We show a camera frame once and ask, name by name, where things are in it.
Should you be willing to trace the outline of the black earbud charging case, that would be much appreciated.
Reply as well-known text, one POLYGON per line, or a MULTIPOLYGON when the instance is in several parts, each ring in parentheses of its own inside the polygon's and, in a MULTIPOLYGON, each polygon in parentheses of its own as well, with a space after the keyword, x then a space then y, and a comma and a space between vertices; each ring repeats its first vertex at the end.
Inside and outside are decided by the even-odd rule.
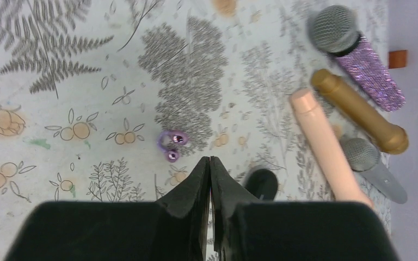
POLYGON ((256 169, 246 178, 244 188, 262 201, 273 201, 278 191, 279 182, 269 169, 256 169))

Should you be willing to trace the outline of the purple earbuds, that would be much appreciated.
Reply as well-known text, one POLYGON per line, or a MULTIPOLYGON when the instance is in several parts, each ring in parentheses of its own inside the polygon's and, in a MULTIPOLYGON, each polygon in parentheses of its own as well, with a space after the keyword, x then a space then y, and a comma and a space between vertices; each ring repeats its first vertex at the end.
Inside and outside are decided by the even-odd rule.
POLYGON ((156 141, 157 147, 170 163, 174 163, 180 158, 181 155, 178 148, 186 145, 188 142, 188 135, 179 130, 164 130, 156 141))

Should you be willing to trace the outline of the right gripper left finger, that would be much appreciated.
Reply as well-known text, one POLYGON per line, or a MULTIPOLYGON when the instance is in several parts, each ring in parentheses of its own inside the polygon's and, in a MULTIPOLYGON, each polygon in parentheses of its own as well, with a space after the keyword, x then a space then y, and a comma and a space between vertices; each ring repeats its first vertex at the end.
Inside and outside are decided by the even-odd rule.
POLYGON ((204 260, 209 157, 153 202, 52 201, 26 218, 6 260, 204 260))

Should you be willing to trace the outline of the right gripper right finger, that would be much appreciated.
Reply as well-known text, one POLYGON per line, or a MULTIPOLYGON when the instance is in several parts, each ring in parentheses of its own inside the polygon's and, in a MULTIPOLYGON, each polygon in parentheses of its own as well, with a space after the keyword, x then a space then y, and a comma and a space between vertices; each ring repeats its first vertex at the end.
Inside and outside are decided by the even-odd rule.
POLYGON ((210 158, 220 260, 398 260, 379 217, 359 202, 261 201, 210 158))

